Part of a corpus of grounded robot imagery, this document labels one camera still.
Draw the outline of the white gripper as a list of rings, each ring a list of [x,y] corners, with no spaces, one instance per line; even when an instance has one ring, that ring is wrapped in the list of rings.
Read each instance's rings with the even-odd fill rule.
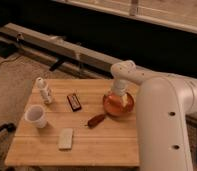
[[[117,96],[122,96],[122,106],[126,107],[130,102],[128,93],[126,93],[127,81],[123,79],[115,79],[112,85],[112,92]]]

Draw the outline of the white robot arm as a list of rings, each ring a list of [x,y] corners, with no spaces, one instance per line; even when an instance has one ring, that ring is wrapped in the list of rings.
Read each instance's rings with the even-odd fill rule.
[[[197,79],[138,69],[131,60],[111,66],[112,91],[139,86],[135,111],[140,171],[193,171],[186,116],[197,112]]]

